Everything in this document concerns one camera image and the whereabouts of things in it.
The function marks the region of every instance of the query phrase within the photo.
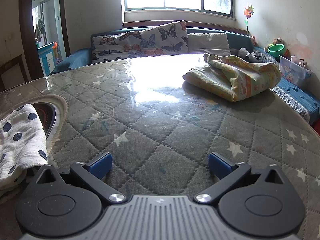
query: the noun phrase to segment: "blue gripper pad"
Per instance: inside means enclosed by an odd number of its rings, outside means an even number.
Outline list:
[[[102,179],[112,168],[111,153],[98,155],[83,167],[98,179]]]
[[[208,165],[209,170],[219,179],[223,179],[225,176],[227,176],[237,168],[234,163],[222,157],[216,152],[212,152],[209,154]]]

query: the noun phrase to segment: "black circular motor housing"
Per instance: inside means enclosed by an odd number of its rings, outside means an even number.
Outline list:
[[[61,181],[29,185],[16,207],[22,232],[57,238],[81,232],[100,216],[100,199],[89,190]]]
[[[220,199],[218,210],[228,225],[257,237],[297,233],[305,216],[295,191],[268,182],[231,190]]]

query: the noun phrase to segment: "white cushion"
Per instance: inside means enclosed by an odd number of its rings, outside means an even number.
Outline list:
[[[208,53],[217,56],[230,56],[229,42],[225,33],[188,34],[189,53]]]
[[[141,32],[127,32],[112,36],[92,38],[92,63],[142,57],[140,51]]]
[[[186,22],[173,22],[142,31],[140,47],[144,56],[188,54]]]

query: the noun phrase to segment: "yellow patterned towel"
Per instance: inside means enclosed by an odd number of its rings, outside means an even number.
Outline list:
[[[208,54],[204,54],[204,59],[207,63],[203,67],[190,69],[183,79],[231,102],[272,88],[281,79],[274,63],[249,63],[236,56]]]

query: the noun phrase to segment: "metal pivot bolt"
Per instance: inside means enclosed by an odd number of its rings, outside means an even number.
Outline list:
[[[208,194],[199,194],[196,196],[196,200],[202,203],[209,202],[211,200],[211,196]]]
[[[111,194],[109,200],[112,202],[121,202],[124,200],[124,195],[121,194]]]

